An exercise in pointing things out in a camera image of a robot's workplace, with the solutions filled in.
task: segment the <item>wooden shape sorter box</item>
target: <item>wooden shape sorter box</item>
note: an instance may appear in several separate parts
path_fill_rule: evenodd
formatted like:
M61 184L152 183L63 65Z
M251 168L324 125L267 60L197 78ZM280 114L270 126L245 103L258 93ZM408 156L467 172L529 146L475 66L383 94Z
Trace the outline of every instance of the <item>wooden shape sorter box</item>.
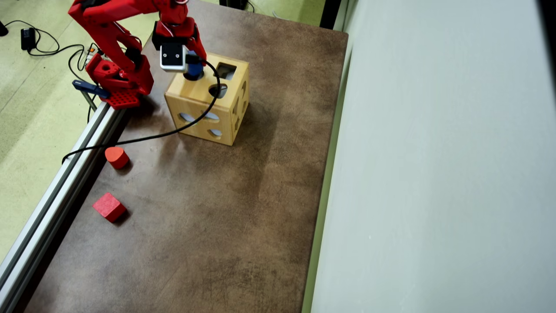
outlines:
M207 61L219 72L222 90L210 112L181 133L232 145L249 105L249 63L210 53ZM164 94L176 128L200 116L217 92L214 72L208 66L203 71L197 81L177 73Z

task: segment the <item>electrical wire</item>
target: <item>electrical wire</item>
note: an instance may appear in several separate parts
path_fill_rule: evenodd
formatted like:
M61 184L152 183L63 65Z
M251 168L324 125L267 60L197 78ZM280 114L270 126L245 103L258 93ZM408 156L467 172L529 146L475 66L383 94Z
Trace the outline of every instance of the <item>electrical wire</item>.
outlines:
M72 67L71 67L71 60L75 57L75 55L77 55L78 53L81 53L81 54L79 55L79 59L77 60L77 68L79 68L79 63L81 62L81 57L83 56L83 53L84 53L84 51L85 51L85 46L84 46L84 45L82 45L82 44L69 45L69 46L67 46L67 47L64 47L64 48L61 48L61 49L60 49L60 44L58 43L58 41L56 40L56 38L54 38L54 36L52 36L49 32L46 32L46 31L44 31L44 30L40 30L40 29L38 29L37 27L35 27L35 26L33 26L33 25L31 25L31 24L25 22L25 21L21 21L20 19L16 19L16 20L14 20L14 21L11 21L10 23L7 23L6 26L10 25L11 23L15 23L15 22L19 22L19 23L23 23L23 24L29 25L31 28L33 28L35 31L37 31L38 38L37 38L37 41L35 42L35 48L34 48L34 49L37 50L38 52L43 53L43 54L34 54L34 53L31 53L31 51L32 51L33 49L29 49L29 50L27 50L27 53L28 53L29 55L31 55L31 56L53 56L53 55L56 55L56 54L58 54L58 53L60 53L60 52L62 52L62 51L64 51L64 50L66 50L66 49L69 49L69 48L72 48L72 47L80 47L81 49L77 50L74 54L72 54L71 57L69 57L69 60L68 60L68 67L69 67L69 70L75 75L75 77L77 77L79 80L84 80L84 79L82 79L81 77L79 77L79 76L73 71L73 69L72 69ZM54 50L52 50L52 51L43 51L43 50L41 50L41 49L38 48L38 44L39 44L39 42L41 41L41 32L43 32L43 33L49 35L50 38L52 38L52 39L54 40L54 42L56 43L56 49L54 49Z
M278 14L276 14L276 12L274 12L274 10L272 10L272 15L274 15L274 17L276 17L276 18L283 19L284 21L289 21L289 19L287 19L287 18L279 17Z
M93 98L91 99L91 101L95 101L95 98L97 97L97 95L94 95ZM89 119L91 118L91 106L89 106L89 112L87 113L87 124L89 124Z
M209 66L212 71L214 72L214 75L216 76L216 85L217 85L217 90L220 90L221 88L221 84L220 84L220 75L218 74L218 71L216 70L216 68L210 64L207 60L204 60L202 58L198 58L200 60L200 62L205 63L207 66ZM115 144L103 144L103 145L94 145L94 146L87 146L85 148L81 148L81 149L77 149L75 151L72 151L68 154L66 154L63 158L62 158L62 163L71 155L79 153L79 152L83 152L86 150L91 150L91 149L99 149L99 148L109 148L111 146L116 146L116 145L125 145L125 144L132 144L132 143L136 143L139 141L145 141L145 140L150 140L150 139L156 139L156 138L161 138L161 137L165 137L165 136L169 136L169 135L173 135L175 133L179 133L184 129L187 129L195 124L197 124L197 122L199 122L200 120L202 120L207 113L209 113L209 111L212 109L212 106L214 106L214 103L216 102L216 99L218 98L218 95L220 94L220 92L217 92L214 94L212 101L210 102L208 108L201 114L199 115L199 117L197 117L194 121L192 121L191 123L182 126L180 128L176 128L175 130L169 131L167 133L162 133L162 134L158 134L158 135L152 135L152 136L147 136L147 137L142 137L142 138L137 138L137 139L131 139L131 140L124 140L124 141L119 141Z
M160 23L164 26L164 28L165 28L165 29L170 33L170 35L173 37L173 32L166 26L166 24L164 24L164 23L162 23L162 22L160 22Z
M114 25L116 25L116 27L118 27L118 28L122 31L122 33L126 33L126 32L123 30L123 28L120 26L120 24L118 24L118 23L116 23L116 22L112 22L112 23L114 23Z
M143 46L143 42L141 41L141 39L137 36L132 36L133 38L139 40L139 44L141 45L141 47Z
M255 7L253 6L253 4L252 4L251 2L249 2L249 1L247 1L247 4L249 4L249 5L253 8L253 12L252 12L252 13L255 13Z
M15 22L19 22L19 23L23 23L23 24L26 24L26 25L28 25L28 26L31 26L32 29L34 29L34 30L37 31L38 38L37 38L37 42L35 43L35 46L36 46L35 49L36 49L38 52L42 52L42 53L53 53L53 52L57 52L57 51L60 50L60 44L58 43L58 41L56 40L56 38L54 38L54 36L50 35L50 33L45 32L44 30L38 29L37 27L35 27L35 26L33 26L33 25L31 25L31 24L25 22L25 21L21 21L20 19L15 19L15 20L11 21L10 23L7 23L5 26L8 26L8 25L10 25L11 23L15 23ZM41 40L41 32L43 32L43 33L49 35L50 38L52 38L52 39L54 40L54 42L56 43L56 46L57 46L57 48L56 48L54 51L42 51L42 50L40 50L40 49L37 47L37 46L38 46L38 42Z

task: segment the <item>red block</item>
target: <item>red block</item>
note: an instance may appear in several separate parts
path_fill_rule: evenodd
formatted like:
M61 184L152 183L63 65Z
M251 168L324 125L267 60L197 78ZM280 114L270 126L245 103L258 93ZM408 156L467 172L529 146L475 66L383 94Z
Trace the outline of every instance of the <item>red block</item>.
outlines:
M126 152L123 151L119 146L112 146L105 150L105 157L112 167L115 169L123 168L130 158L127 156Z
M97 202L93 204L93 208L97 210L105 219L113 223L123 212L126 211L126 207L114 198L109 192L103 195Z

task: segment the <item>black cable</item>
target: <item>black cable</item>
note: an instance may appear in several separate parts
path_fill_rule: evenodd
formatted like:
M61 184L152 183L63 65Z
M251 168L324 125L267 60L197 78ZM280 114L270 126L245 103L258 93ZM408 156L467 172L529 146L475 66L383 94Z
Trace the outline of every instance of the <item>black cable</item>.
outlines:
M11 23L15 23L15 22L19 22L19 23L23 23L23 24L29 25L29 26L31 26L32 29L34 29L34 30L37 31L37 33L38 33L38 38L37 38L37 42L35 42L35 49L36 49L38 52L42 52L42 53L53 53L53 52L57 52L57 51L60 50L60 44L58 43L58 41L56 40L56 38L54 38L53 35L50 35L49 32L45 32L44 30L40 30L40 29L38 29L37 27L35 27L35 26L33 26L33 25L31 25L31 24L29 24L29 23L27 23L27 22L21 21L20 19L15 19L14 21L11 21L10 23L7 23L6 26L10 25ZM57 46L57 48L56 48L54 51L42 51L42 50L40 50L40 49L38 48L38 42L41 40L41 32L43 32L43 33L49 35L50 38L52 38L52 39L54 40L54 42L56 43L56 46Z
M31 53L31 51L32 51L33 49L29 49L29 50L27 50L27 53L28 53L29 55L31 55L31 56L53 56L53 55L56 55L56 54L58 54L58 53L60 53L60 52L62 52L62 51L64 51L64 50L66 50L66 49L69 49L69 48L72 48L72 47L80 47L81 49L77 50L74 54L72 54L71 57L69 57L69 60L68 60L68 67L69 67L69 70L75 75L75 77L77 77L79 80L83 80L83 81L84 81L84 79L82 79L81 77L79 77L79 76L73 71L73 69L72 69L72 67L71 67L71 60L73 59L73 57L75 57L76 54L81 53L81 54L79 55L79 60L77 60L77 68L79 69L79 63L81 62L81 57L83 56L83 53L85 52L85 46L84 46L84 45L82 45L82 44L69 45L69 46L67 46L67 47L64 47L64 48L60 49L60 44L58 43L58 41L56 40L56 38L54 38L53 35L51 35L49 32L46 32L46 31L44 31L44 30L40 30L40 29L38 29L37 27L35 27L35 26L33 26L33 25L31 25L31 24L25 22L25 21L21 21L20 19L16 19L16 20L14 20L14 21L11 21L10 23L7 23L6 26L10 25L11 23L15 23L15 22L20 22L20 23L29 25L29 26L31 26L31 28L33 28L34 30L37 31L38 38L37 38L37 41L35 42L35 48L34 48L34 49L37 50L38 52L42 52L43 54L40 54L40 55L39 55L39 54ZM43 50L41 50L41 49L38 48L38 43L39 43L39 41L41 41L41 32L43 32L43 33L49 35L50 38L52 38L52 39L54 40L54 42L56 43L56 49L54 49L53 51L43 51Z
M91 101L95 101L95 98L97 97L97 95L93 96L93 99L91 99ZM87 124L89 124L89 119L91 118L91 106L89 106L89 113L87 113Z
M77 75L77 74L73 71L73 69L71 68L71 60L73 59L73 57L75 57L76 54L78 54L78 53L80 53L80 52L81 52L81 55L79 55L79 59L81 59L81 56L83 55L83 50L77 50L76 52L74 52L74 53L71 55L71 57L69 57L69 60L68 60L68 67L69 67L69 70L75 75L75 77L77 77L77 79L82 80L82 81L85 81L83 78L79 77L79 75Z
M76 154L76 153L79 153L79 152L83 152L83 151L91 150L91 149L108 148L108 147L116 146L116 145L132 144L132 143L136 143L136 142L139 142L139 141L145 141L145 140L150 140L150 139L156 139L156 138L160 138L160 137L165 137L165 136L173 135L173 134L175 134L175 133L179 133L179 132L181 132L182 130L184 130L184 129L186 129L186 128L189 128L189 127L191 127L191 126L197 124L197 122L199 122L200 120L202 120L202 119L205 117L205 115L207 115L207 113L212 109L212 106L214 106L214 103L216 102L216 99L218 98L218 95L220 94L220 88L221 88L221 85L220 85L220 75L218 74L218 71L216 70L216 68L215 68L212 64L210 64L207 60L204 60L204 59L202 59L202 58L200 58L200 57L198 58L198 60L199 60L200 62L206 63L206 65L208 65L208 66L212 69L212 71L214 72L214 76L216 76L216 85L217 85L217 90L218 90L218 92L214 94L214 96L213 96L213 98L212 98L212 102L210 102L208 108L207 108L198 118L196 118L194 121L192 121L191 123L189 123L189 124L187 124L187 125L185 125L185 126L182 126L182 127L177 128L177 129L175 129L175 130L169 131L169 132L167 132L167 133L162 133L162 134L158 134L158 135L147 136L147 137L143 137L143 138L137 138L137 139L119 141L119 142L117 142L117 143L115 143L115 144L94 145L94 146L87 146L87 147L85 147L85 148L77 149L77 150L75 150L75 151L72 151L72 152L66 154L66 155L62 158L62 163L64 163L64 161L65 161L70 155L73 155L73 154Z
M253 4L249 1L247 1L247 4L249 4L253 8L253 13L255 13L255 7L253 6Z

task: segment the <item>white wall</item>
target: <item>white wall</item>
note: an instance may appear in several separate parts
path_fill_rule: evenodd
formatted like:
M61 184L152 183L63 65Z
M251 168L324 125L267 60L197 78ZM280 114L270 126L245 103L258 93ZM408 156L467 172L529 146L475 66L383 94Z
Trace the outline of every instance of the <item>white wall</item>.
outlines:
M359 0L352 19L312 311L555 312L535 2Z

